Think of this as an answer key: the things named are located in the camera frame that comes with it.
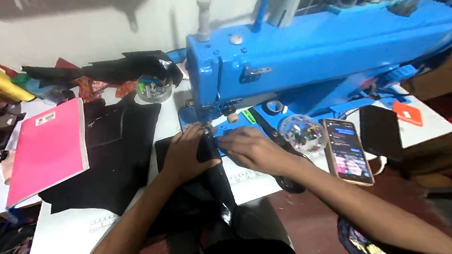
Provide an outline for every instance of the phone case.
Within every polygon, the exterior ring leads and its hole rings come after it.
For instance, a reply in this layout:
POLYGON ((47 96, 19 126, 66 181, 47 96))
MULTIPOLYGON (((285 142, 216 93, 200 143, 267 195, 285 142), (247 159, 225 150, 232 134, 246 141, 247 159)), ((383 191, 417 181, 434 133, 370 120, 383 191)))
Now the phone case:
MULTIPOLYGON (((335 174, 338 178, 341 178, 339 176, 337 170, 336 170, 336 162, 334 160, 333 150, 331 148, 331 140, 330 140, 330 136, 328 134, 328 129, 326 127, 326 121, 325 120, 327 120, 327 119, 331 119, 331 120, 335 120, 335 121, 342 121, 342 122, 349 122, 349 121, 335 119, 335 118, 326 118, 326 119, 323 120, 323 127, 325 128, 325 132, 326 132, 326 135, 325 135, 325 137, 326 137, 325 156, 326 156, 326 160, 328 162, 328 168, 330 169, 330 173, 331 174, 335 174)), ((363 146, 361 144, 361 140, 360 140, 358 135, 357 135, 357 138, 359 140, 359 145, 361 147, 361 151, 364 151, 363 146)), ((374 179, 373 174, 372 174, 372 169, 370 168, 369 162, 367 161, 366 156, 365 156, 364 153, 363 153, 363 155, 364 155, 364 159, 366 161, 366 166, 369 169, 370 177, 372 178, 372 183, 363 183, 363 182, 359 182, 359 181, 353 181, 353 180, 348 180, 348 179, 341 178, 342 180, 344 180, 346 182, 349 182, 349 183, 362 185, 362 186, 372 186, 372 185, 375 184, 375 179, 374 179)))

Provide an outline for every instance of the wall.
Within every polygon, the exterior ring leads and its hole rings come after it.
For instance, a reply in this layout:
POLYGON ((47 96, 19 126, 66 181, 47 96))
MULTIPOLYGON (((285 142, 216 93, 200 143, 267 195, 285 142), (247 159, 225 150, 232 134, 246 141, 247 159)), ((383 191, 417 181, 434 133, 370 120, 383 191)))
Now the wall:
MULTIPOLYGON (((185 47, 185 36, 198 28, 196 0, 3 2, 8 3, 0 4, 0 64, 16 70, 51 67, 58 57, 85 66, 121 58, 122 52, 166 52, 185 47)), ((251 23, 255 9, 256 0, 212 0, 211 27, 251 23)))

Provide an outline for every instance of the notebook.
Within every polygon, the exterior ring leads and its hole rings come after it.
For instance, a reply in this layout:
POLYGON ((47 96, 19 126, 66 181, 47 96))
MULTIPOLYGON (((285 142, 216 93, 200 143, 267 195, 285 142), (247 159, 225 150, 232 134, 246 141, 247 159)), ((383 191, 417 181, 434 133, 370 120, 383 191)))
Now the notebook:
POLYGON ((75 98, 22 123, 6 207, 88 168, 83 101, 75 98))

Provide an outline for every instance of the smartphone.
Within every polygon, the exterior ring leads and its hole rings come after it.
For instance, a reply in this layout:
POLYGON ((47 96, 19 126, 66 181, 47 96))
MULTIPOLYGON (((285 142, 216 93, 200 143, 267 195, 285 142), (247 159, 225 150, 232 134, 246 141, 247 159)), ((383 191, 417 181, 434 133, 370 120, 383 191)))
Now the smartphone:
POLYGON ((327 118, 325 155, 332 174, 349 183, 372 186, 375 181, 352 122, 327 118))

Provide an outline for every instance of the label sticker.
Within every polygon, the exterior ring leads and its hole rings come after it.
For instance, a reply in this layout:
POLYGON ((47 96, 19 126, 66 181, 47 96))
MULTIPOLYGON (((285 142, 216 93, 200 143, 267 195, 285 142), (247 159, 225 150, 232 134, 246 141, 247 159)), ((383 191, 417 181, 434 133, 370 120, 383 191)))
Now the label sticker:
POLYGON ((411 115, 408 111, 404 111, 403 115, 405 115, 406 118, 411 118, 411 115))
POLYGON ((41 124, 45 124, 48 121, 53 120, 53 119, 55 119, 55 112, 46 114, 43 117, 36 119, 36 126, 41 125, 41 124))

